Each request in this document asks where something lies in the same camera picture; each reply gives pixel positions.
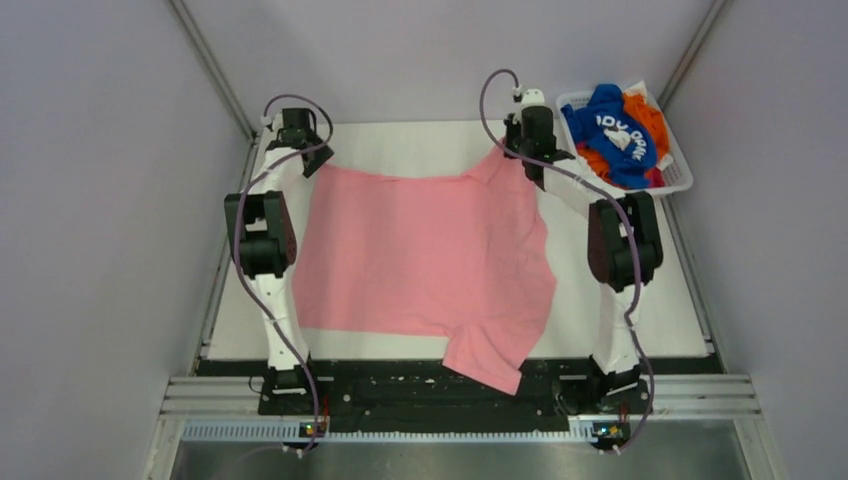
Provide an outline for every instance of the metal floor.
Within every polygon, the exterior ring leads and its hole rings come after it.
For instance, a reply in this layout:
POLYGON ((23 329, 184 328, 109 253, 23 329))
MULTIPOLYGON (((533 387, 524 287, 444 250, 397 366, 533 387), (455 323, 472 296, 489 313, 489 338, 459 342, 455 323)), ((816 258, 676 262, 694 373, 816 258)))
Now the metal floor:
POLYGON ((302 461, 261 444, 183 442, 172 480, 749 479, 733 422, 653 422, 633 448, 585 444, 331 444, 302 461))

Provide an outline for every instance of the blue shirt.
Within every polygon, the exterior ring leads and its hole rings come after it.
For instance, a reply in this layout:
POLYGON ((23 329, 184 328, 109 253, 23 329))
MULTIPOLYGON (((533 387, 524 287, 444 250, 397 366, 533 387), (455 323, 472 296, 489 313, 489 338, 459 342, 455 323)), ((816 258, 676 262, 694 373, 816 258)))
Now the blue shirt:
POLYGON ((645 174, 657 164, 657 148, 648 131, 624 112, 620 88, 598 85, 588 105, 577 110, 565 105, 562 113, 574 143, 586 142, 607 161, 611 181, 626 188, 648 187, 645 174), (629 137, 627 146, 622 150, 605 131, 612 135, 625 132, 629 137))

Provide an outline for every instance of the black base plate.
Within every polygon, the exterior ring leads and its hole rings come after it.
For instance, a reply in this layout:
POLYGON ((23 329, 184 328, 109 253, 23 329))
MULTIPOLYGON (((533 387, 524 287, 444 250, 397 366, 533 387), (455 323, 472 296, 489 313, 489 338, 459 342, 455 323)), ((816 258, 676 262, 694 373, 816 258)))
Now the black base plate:
MULTIPOLYGON (((459 375, 438 360, 334 361, 312 360, 322 413, 336 432, 528 432, 563 431, 568 421, 554 402, 559 388, 565 400, 581 403, 588 361, 527 360, 515 396, 459 375)), ((652 360, 659 374, 723 373, 718 357, 652 360)), ((256 376, 268 371, 265 361, 201 360, 198 376, 256 376)), ((644 391, 644 383, 639 392, 644 391)), ((310 395, 268 396, 258 406, 264 415, 311 415, 310 395)), ((644 402, 629 400, 629 413, 644 411, 644 402)))

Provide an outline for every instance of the clothing pile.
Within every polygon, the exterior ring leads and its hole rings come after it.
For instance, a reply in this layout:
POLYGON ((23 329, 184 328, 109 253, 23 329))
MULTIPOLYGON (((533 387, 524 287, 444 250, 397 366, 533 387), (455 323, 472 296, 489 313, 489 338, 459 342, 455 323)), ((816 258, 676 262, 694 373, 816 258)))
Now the clothing pile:
POLYGON ((674 161, 662 112, 646 103, 643 85, 598 85, 585 107, 562 107, 578 155, 625 190, 664 187, 662 170, 674 161))

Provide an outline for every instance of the pink t-shirt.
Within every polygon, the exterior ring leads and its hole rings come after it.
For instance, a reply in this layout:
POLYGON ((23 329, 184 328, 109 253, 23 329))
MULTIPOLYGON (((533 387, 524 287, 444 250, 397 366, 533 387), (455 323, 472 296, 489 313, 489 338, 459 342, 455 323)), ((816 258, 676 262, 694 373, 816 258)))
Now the pink t-shirt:
POLYGON ((515 394, 556 279, 521 162, 459 176, 318 172, 293 291, 301 326, 450 338, 443 364, 515 394))

